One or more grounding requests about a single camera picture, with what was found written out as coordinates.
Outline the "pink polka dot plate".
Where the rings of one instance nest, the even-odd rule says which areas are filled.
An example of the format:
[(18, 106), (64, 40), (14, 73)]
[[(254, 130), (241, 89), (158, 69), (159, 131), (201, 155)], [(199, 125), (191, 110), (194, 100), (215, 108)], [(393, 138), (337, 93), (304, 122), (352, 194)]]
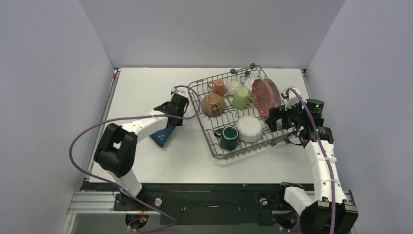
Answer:
[(265, 79), (256, 79), (252, 84), (252, 96), (255, 107), (262, 117), (270, 116), (270, 109), (275, 107), (275, 93)]

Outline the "white deep plate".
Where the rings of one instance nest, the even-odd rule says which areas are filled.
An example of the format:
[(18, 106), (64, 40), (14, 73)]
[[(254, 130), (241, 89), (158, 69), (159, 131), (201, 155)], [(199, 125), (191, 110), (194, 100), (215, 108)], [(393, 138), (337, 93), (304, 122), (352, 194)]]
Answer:
[(272, 90), (273, 90), (274, 100), (275, 100), (274, 107), (279, 107), (279, 106), (281, 106), (281, 104), (282, 104), (281, 96), (280, 96), (280, 92), (279, 92), (276, 84), (275, 84), (271, 79), (269, 79), (269, 78), (265, 78), (264, 80), (270, 85), (270, 87), (271, 87)]

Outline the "dark green mug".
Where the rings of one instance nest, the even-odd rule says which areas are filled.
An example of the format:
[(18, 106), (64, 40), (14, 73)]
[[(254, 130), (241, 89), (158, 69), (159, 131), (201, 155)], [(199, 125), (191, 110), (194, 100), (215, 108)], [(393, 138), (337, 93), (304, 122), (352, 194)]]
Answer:
[(238, 145), (239, 131), (233, 126), (216, 130), (214, 136), (220, 140), (220, 146), (225, 150), (235, 150)]

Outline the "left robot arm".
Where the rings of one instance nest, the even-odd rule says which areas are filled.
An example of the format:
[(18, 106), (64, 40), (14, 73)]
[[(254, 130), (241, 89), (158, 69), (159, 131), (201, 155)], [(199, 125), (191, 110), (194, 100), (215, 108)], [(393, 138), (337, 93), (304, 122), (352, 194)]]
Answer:
[(163, 148), (177, 126), (182, 126), (189, 99), (174, 93), (170, 101), (157, 106), (149, 118), (106, 126), (94, 154), (94, 161), (106, 170), (127, 195), (126, 203), (134, 210), (145, 204), (143, 185), (132, 170), (136, 146), (149, 137)]

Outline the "blue leaf-shaped plate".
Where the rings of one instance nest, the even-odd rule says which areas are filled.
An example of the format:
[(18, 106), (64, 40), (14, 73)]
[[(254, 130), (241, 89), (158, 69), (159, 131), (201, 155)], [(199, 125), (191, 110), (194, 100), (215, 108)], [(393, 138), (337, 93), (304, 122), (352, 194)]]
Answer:
[(175, 126), (170, 126), (165, 129), (156, 131), (155, 133), (151, 134), (149, 137), (152, 141), (161, 148), (164, 148), (166, 142), (168, 141), (169, 137), (172, 135), (173, 131), (175, 130)]

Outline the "small orange cup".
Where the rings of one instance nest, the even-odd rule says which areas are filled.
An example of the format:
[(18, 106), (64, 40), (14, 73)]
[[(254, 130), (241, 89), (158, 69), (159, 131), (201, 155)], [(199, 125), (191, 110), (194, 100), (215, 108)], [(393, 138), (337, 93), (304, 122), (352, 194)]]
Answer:
[(221, 79), (209, 82), (207, 86), (213, 91), (213, 93), (222, 97), (225, 95), (225, 84)]

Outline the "light green mug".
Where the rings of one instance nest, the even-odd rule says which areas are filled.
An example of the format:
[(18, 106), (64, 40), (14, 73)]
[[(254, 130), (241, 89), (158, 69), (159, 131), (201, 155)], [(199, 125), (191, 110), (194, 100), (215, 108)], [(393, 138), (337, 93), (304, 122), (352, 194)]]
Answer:
[(244, 109), (249, 106), (254, 106), (255, 100), (246, 88), (241, 87), (233, 95), (232, 105), (237, 109)]

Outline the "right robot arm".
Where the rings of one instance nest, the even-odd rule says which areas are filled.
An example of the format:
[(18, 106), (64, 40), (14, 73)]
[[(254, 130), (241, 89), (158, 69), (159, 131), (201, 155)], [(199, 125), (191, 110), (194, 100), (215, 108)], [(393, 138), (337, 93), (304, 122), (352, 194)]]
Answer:
[(332, 130), (323, 126), (324, 105), (321, 100), (307, 99), (304, 104), (270, 109), (266, 125), (275, 131), (274, 123), (280, 120), (282, 129), (294, 128), (308, 155), (314, 180), (313, 198), (302, 185), (282, 182), (273, 203), (297, 213), (303, 234), (348, 234), (357, 221), (358, 210), (350, 204), (339, 180)]

